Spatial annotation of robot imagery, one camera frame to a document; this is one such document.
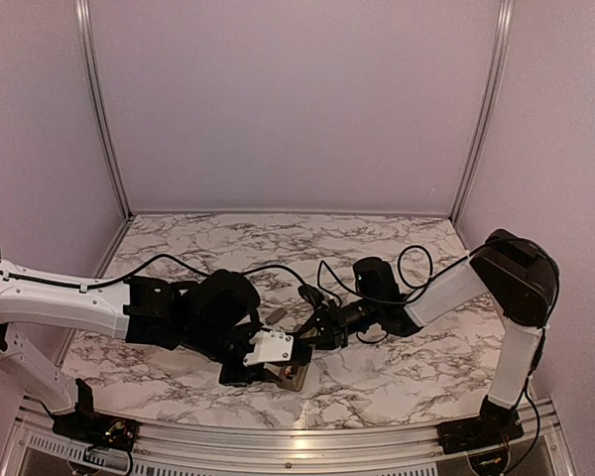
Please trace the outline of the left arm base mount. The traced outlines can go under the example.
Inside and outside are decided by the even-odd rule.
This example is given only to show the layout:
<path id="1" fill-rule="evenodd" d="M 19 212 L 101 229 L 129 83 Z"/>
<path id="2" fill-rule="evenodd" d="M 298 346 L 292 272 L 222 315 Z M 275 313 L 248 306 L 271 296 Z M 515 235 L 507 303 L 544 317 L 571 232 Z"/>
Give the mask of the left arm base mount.
<path id="1" fill-rule="evenodd" d="M 53 432 L 95 448 L 131 451 L 139 423 L 131 418 L 97 412 L 91 388 L 81 379 L 76 379 L 75 383 L 77 397 L 73 409 L 65 415 L 52 415 Z"/>

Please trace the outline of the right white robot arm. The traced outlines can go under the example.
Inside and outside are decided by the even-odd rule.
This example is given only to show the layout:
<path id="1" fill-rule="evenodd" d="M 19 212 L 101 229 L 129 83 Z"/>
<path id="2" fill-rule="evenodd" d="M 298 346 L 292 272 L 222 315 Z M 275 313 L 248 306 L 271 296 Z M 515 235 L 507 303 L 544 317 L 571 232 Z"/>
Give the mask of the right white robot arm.
<path id="1" fill-rule="evenodd" d="M 400 265 L 369 257 L 354 264 L 353 274 L 350 293 L 356 299 L 343 306 L 318 297 L 313 287 L 300 287 L 314 312 L 297 328 L 296 339 L 318 350 L 333 350 L 345 347 L 350 334 L 374 324 L 389 335 L 409 337 L 475 298 L 493 299 L 505 320 L 504 340 L 471 434 L 482 444 L 495 442 L 509 429 L 539 362 L 560 291 L 555 261 L 537 243 L 498 229 L 484 244 L 406 294 L 399 288 L 404 279 Z"/>

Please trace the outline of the grey battery cover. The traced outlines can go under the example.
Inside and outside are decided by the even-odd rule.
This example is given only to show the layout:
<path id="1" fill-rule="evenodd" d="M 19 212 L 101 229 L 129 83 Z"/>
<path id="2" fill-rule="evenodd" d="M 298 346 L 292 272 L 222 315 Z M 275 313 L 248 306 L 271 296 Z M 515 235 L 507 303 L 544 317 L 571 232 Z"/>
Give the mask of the grey battery cover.
<path id="1" fill-rule="evenodd" d="M 268 323 L 275 323 L 278 322 L 279 320 L 281 320 L 285 315 L 287 314 L 287 312 L 283 309 L 283 308 L 279 308 L 274 310 L 272 313 L 270 313 L 267 316 L 267 322 Z"/>

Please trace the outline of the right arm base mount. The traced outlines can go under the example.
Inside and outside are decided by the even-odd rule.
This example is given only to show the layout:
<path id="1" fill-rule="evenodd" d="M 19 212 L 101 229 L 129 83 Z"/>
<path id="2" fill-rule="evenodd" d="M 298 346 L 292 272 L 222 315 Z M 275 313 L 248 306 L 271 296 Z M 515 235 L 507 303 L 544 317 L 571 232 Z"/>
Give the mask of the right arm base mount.
<path id="1" fill-rule="evenodd" d="M 523 437 L 525 432 L 515 416 L 503 427 L 475 416 L 440 423 L 437 434 L 443 453 L 455 454 L 505 444 Z"/>

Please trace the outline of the grey remote control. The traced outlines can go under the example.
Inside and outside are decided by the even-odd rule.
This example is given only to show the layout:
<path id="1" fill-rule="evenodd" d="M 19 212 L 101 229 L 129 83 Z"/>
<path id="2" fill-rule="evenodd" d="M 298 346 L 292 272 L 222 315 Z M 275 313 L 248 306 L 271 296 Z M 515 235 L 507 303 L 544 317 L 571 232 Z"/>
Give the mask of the grey remote control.
<path id="1" fill-rule="evenodd" d="M 272 382 L 280 389 L 300 392 L 306 379 L 308 364 L 267 364 L 265 369 L 271 373 Z"/>

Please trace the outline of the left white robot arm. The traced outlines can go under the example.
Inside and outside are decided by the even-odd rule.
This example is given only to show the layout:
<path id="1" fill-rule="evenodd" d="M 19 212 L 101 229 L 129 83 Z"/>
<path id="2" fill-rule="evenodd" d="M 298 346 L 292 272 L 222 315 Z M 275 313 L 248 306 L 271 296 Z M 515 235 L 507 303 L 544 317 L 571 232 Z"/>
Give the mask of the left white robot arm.
<path id="1" fill-rule="evenodd" d="M 58 370 L 23 336 L 36 323 L 106 335 L 168 350 L 185 347 L 221 364 L 224 385 L 277 383 L 306 367 L 309 345 L 265 326 L 260 296 L 241 273 L 218 270 L 201 281 L 168 282 L 140 270 L 110 281 L 36 274 L 0 249 L 0 367 L 85 441 L 105 432 L 90 387 Z"/>

